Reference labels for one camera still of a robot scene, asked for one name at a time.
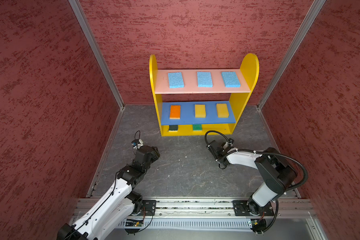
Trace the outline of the green yellow scrub sponge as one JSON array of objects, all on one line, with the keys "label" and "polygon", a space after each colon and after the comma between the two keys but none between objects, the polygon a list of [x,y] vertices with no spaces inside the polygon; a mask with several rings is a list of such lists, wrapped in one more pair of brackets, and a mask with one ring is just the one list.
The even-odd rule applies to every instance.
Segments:
[{"label": "green yellow scrub sponge", "polygon": [[194,132],[201,132],[203,130],[202,125],[193,125]]}]

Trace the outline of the dark green curved sponge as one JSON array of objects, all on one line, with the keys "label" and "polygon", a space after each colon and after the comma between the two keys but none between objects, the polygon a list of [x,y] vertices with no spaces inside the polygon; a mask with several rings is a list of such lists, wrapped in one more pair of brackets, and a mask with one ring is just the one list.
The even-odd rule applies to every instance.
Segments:
[{"label": "dark green curved sponge", "polygon": [[178,125],[170,125],[168,131],[169,132],[177,132],[179,130]]}]

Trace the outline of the orange sponge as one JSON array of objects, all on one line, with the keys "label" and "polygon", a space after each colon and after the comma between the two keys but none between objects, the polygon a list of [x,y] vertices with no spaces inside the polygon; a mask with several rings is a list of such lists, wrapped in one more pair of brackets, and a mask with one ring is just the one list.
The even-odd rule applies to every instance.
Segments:
[{"label": "orange sponge", "polygon": [[181,105],[171,105],[170,120],[179,120],[181,118]]}]

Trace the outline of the blue sponge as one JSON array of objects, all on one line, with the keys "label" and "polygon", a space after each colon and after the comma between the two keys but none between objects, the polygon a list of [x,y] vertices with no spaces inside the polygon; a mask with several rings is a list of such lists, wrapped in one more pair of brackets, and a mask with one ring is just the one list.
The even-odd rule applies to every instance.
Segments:
[{"label": "blue sponge", "polygon": [[211,72],[197,72],[198,87],[199,88],[212,88],[213,80]]},{"label": "blue sponge", "polygon": [[226,88],[240,88],[241,83],[236,72],[221,73]]},{"label": "blue sponge", "polygon": [[177,89],[184,88],[184,80],[181,72],[168,73],[169,88]]}]

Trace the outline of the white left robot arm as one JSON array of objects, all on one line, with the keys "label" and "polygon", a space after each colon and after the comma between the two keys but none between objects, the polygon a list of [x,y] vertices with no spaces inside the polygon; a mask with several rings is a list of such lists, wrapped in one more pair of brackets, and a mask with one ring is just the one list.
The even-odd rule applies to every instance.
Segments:
[{"label": "white left robot arm", "polygon": [[104,240],[126,217],[139,214],[143,197],[133,189],[146,172],[144,168],[130,165],[117,172],[109,190],[73,225],[64,224],[57,233],[57,239]]}]

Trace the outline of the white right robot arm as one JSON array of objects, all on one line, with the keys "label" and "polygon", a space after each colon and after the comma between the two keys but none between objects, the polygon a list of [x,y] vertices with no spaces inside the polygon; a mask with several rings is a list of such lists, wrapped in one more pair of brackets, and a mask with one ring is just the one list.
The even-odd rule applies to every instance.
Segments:
[{"label": "white right robot arm", "polygon": [[274,148],[255,151],[234,148],[230,142],[207,143],[221,169],[229,165],[241,165],[259,171],[263,183],[249,197],[245,210],[252,216],[263,214],[270,202],[284,193],[304,185],[308,180],[307,169],[295,159],[282,155]]}]

